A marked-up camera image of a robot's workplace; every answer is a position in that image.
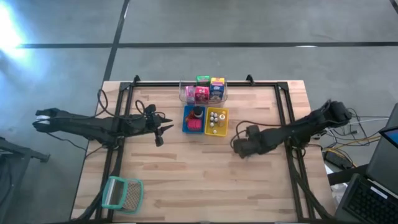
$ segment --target computer monitor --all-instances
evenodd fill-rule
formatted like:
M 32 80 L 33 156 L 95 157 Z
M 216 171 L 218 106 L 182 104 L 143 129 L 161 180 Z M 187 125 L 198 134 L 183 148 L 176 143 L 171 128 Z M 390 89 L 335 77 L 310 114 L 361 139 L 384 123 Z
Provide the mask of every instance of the computer monitor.
M 383 128 L 379 131 L 379 133 L 396 148 L 398 148 L 398 126 L 393 128 Z

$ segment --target bright light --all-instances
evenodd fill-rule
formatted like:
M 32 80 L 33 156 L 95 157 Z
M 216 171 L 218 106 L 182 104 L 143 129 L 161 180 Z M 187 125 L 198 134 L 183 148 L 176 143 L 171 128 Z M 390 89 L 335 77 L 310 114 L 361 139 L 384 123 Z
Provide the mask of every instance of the bright light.
M 0 2 L 0 49 L 12 49 L 22 43 L 22 39 L 19 36 L 9 8 Z

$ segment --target blue bin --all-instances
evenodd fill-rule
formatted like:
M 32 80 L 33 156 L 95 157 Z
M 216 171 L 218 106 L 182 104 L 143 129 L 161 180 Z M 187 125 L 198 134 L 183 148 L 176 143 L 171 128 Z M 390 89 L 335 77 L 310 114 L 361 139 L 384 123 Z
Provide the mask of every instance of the blue bin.
M 182 117 L 182 132 L 187 134 L 203 134 L 205 132 L 206 107 L 204 106 L 200 107 L 203 110 L 203 117 L 201 119 L 201 130 L 190 131 L 187 127 L 187 123 L 185 122 L 185 118 L 189 115 L 189 113 L 194 107 L 195 105 L 186 105 L 184 107 L 184 116 Z

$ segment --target wooden table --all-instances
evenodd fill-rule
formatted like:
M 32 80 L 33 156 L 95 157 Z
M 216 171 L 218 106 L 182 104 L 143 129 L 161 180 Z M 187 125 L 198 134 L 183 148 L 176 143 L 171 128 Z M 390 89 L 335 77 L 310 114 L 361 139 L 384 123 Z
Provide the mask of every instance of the wooden table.
M 294 114 L 299 119 L 311 111 L 304 82 L 288 83 Z M 115 109 L 119 84 L 103 85 L 110 111 Z M 146 106 L 156 104 L 157 111 L 164 112 L 175 126 L 163 135 L 162 147 L 155 146 L 153 134 L 126 139 L 120 176 L 143 180 L 144 201 L 138 215 L 115 212 L 114 222 L 296 221 L 284 146 L 248 159 L 241 159 L 229 146 L 241 120 L 280 124 L 273 88 L 228 88 L 228 100 L 223 105 L 229 109 L 225 138 L 182 133 L 183 104 L 176 87 L 134 87 L 133 105 L 135 100 Z M 137 113 L 135 106 L 132 108 L 131 113 Z M 88 152 L 98 146 L 91 142 Z M 72 218 L 79 216 L 98 193 L 105 155 L 105 150 L 98 151 L 85 161 Z M 304 160 L 311 190 L 334 214 L 320 149 L 308 147 Z M 300 195 L 306 210 L 302 192 Z

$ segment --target green box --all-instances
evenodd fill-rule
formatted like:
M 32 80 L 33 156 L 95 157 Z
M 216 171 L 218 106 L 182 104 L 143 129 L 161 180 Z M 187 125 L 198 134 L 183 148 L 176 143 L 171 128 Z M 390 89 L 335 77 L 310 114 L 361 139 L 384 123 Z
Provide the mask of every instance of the green box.
M 197 75 L 197 86 L 210 86 L 210 76 Z

